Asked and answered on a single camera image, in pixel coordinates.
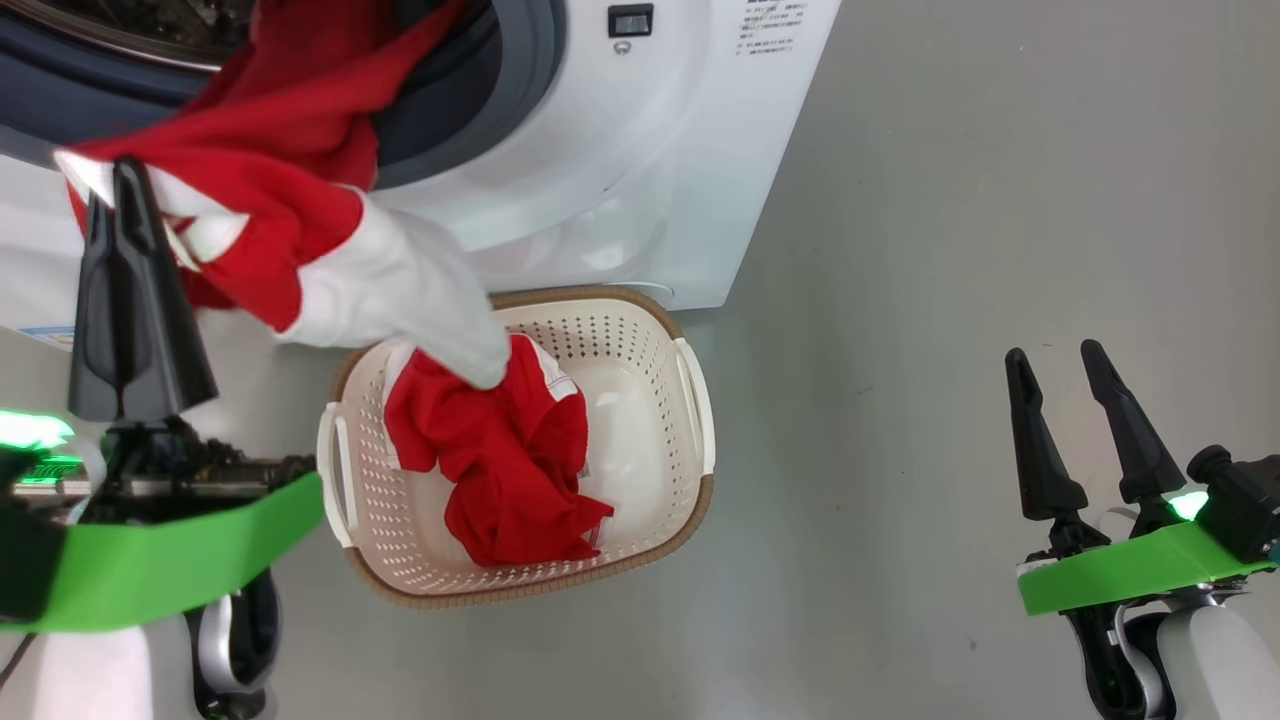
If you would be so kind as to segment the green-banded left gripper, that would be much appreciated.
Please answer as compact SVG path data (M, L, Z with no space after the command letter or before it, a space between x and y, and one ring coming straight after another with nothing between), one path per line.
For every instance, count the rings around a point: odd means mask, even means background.
M86 208L68 409L170 418L219 396L143 163ZM323 519L312 455L250 457L179 418L99 439L58 416L3 414L3 629L96 633L246 587Z

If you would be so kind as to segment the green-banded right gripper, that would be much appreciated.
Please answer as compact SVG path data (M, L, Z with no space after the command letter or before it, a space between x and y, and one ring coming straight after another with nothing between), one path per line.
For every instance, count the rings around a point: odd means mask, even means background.
M1181 489L1185 477L1102 343L1084 340L1080 354L1091 392L1105 410L1114 438L1123 500L1139 503ZM1006 352L1005 372L1021 514L1032 521L1076 515L1088 506L1088 498L1068 474L1043 416L1041 384L1021 348ZM1172 497L1169 503L1179 523L1148 536L1069 559L1020 564L1018 589L1027 614L1120 603L1272 571L1276 564L1271 561L1240 562L1196 523L1208 498L1204 491Z

